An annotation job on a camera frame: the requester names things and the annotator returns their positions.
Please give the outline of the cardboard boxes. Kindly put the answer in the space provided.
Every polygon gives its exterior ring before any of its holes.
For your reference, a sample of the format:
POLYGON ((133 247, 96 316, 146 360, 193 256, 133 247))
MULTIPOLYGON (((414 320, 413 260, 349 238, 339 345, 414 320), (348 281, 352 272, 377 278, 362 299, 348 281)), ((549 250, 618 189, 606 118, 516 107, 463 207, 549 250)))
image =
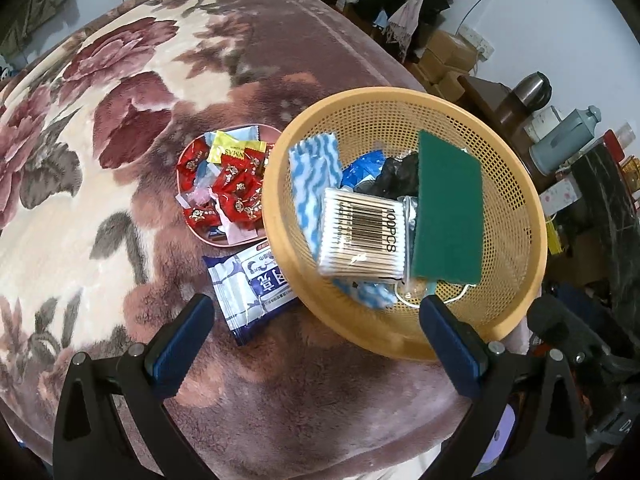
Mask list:
POLYGON ((468 76, 480 55, 465 39, 443 30, 435 30, 425 50, 409 72, 433 96, 458 102, 465 94, 459 77, 468 76))

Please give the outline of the green scouring pad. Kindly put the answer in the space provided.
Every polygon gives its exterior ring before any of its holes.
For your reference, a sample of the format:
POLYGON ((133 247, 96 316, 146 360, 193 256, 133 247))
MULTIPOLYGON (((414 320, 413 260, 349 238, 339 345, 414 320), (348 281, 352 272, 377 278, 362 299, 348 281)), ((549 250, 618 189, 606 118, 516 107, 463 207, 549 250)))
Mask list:
POLYGON ((425 130, 418 135, 418 278, 476 285, 482 276, 484 211, 480 162, 425 130))

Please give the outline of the blue white wipes pack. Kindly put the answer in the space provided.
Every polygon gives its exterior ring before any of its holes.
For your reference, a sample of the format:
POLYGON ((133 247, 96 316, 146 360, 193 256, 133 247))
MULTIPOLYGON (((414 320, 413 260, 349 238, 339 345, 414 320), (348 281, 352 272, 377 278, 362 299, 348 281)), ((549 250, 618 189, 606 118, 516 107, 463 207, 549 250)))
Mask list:
POLYGON ((220 310, 239 346, 297 301, 264 240, 231 256, 204 256, 220 310))

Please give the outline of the black mesh scrunchie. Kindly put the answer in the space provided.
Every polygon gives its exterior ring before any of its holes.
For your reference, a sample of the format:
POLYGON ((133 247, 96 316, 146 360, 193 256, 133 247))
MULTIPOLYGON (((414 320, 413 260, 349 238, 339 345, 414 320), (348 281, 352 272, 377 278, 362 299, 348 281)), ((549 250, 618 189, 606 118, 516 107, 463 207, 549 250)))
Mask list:
POLYGON ((369 195, 397 200, 402 196, 419 194, 419 155, 411 152, 398 158, 389 157, 381 173, 369 188, 369 195))

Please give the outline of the pink candy dish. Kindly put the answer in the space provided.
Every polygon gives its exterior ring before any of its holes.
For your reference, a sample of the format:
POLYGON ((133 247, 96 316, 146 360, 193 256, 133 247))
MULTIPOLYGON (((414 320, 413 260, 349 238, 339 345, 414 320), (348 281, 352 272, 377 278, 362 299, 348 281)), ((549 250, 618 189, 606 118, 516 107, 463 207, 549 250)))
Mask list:
POLYGON ((281 131, 250 124, 202 133, 176 163, 183 219, 201 242, 231 248, 266 237, 262 181, 281 131))

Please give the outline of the blue tissue packet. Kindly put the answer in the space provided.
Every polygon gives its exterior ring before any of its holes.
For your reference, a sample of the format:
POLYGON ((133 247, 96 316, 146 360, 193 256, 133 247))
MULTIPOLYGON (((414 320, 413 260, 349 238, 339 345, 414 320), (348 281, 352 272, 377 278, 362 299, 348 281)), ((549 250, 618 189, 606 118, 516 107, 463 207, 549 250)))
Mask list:
POLYGON ((356 190, 360 183, 375 180, 380 175, 385 161, 382 150, 359 156, 343 170, 341 187, 356 190))

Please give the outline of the cotton swab box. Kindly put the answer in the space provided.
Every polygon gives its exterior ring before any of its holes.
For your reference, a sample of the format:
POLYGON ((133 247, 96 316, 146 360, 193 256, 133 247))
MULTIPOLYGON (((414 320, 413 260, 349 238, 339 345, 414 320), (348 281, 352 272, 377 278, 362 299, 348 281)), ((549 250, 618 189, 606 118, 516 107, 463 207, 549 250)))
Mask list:
POLYGON ((317 266, 326 278, 393 283, 406 272, 407 226, 396 200, 327 188, 317 266))

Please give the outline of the orange plastic basket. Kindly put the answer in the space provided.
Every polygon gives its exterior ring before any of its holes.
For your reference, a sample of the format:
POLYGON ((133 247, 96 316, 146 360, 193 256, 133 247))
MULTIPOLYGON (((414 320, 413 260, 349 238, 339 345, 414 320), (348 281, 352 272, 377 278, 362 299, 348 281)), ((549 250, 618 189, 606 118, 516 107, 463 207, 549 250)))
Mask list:
POLYGON ((300 301, 322 323, 357 346, 388 358, 434 360, 416 309, 374 310, 322 278, 299 229, 288 151, 316 133, 333 132, 343 165, 382 148, 400 155, 425 130, 464 148, 482 166, 482 278, 450 308, 486 340, 504 338, 539 295, 547 264, 544 213, 533 181, 506 142, 466 110, 428 93, 394 87, 343 91, 314 103, 284 129, 262 187, 264 225, 273 257, 300 301))

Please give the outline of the blue white striped cloth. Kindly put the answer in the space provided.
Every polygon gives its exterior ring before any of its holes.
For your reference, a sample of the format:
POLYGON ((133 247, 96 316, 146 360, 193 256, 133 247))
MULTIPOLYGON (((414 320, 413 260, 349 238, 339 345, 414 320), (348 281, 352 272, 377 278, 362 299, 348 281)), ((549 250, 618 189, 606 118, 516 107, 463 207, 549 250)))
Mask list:
MULTIPOLYGON (((338 188, 343 171, 334 132, 317 133, 288 150, 293 204, 299 229, 314 261, 318 260, 322 198, 326 188, 338 188)), ((334 285, 350 299, 369 309, 385 309, 396 304, 396 296, 386 285, 337 280, 334 285)))

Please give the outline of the steel thermos flask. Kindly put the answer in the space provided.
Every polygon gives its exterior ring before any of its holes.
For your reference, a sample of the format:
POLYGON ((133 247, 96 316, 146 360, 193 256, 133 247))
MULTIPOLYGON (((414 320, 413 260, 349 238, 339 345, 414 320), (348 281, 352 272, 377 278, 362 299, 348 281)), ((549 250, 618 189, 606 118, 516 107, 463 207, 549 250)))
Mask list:
POLYGON ((513 93, 530 112, 536 112, 549 104, 552 85, 544 73, 531 73, 514 87, 513 93))

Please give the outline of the grey green thermos jug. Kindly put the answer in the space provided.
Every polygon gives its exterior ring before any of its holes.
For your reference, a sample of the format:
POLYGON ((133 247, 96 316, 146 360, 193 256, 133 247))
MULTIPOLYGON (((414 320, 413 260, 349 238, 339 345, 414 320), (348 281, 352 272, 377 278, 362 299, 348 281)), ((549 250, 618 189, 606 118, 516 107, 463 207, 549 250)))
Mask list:
POLYGON ((529 149, 529 156, 537 170, 544 176, 554 174, 567 159, 594 139, 594 130, 601 119, 601 111, 594 105, 585 110, 572 110, 559 125, 529 149))

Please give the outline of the floral plush blanket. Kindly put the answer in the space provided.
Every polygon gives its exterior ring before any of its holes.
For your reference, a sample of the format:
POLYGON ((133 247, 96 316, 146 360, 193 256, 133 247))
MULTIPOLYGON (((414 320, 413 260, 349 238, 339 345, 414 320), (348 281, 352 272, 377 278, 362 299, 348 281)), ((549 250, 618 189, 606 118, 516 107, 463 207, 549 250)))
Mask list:
MULTIPOLYGON (((120 356, 212 289, 175 166, 201 133, 285 127, 347 89, 418 88, 320 0, 128 0, 1 93, 1 411, 52 455, 72 356, 120 356)), ((238 346, 218 322, 167 409, 224 479, 410 460, 466 402, 436 364, 350 344, 300 304, 238 346)))

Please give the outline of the clear plastic bag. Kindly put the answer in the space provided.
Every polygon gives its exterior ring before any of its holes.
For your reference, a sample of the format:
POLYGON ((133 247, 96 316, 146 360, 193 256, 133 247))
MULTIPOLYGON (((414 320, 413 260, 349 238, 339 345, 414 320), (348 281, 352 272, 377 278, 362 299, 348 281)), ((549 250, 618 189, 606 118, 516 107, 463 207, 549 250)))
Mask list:
POLYGON ((416 308, 420 300, 436 292, 436 283, 426 278, 418 278, 412 270, 416 253, 416 222, 418 222, 418 199, 401 196, 406 226, 406 258, 404 278, 396 290, 398 298, 407 306, 416 308))

